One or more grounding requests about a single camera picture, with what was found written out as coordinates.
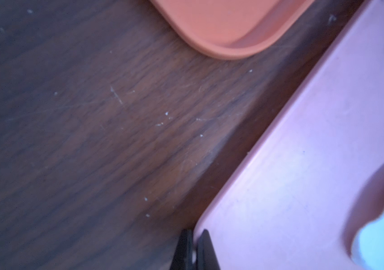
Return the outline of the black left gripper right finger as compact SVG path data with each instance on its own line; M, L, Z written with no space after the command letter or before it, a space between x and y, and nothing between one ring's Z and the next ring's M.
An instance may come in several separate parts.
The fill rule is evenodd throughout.
M211 241L210 233L205 229L197 244L197 270L221 270Z

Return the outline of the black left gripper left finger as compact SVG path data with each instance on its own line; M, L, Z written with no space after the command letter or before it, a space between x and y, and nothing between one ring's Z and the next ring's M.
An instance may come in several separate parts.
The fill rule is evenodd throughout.
M183 229L177 242L170 270L194 270L193 263L193 232Z

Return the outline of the pink silicone mat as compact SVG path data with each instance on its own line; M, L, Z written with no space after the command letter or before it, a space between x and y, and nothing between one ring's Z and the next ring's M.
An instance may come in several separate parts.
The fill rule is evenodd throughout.
M384 210L384 1L365 1L199 219L223 270L357 270Z

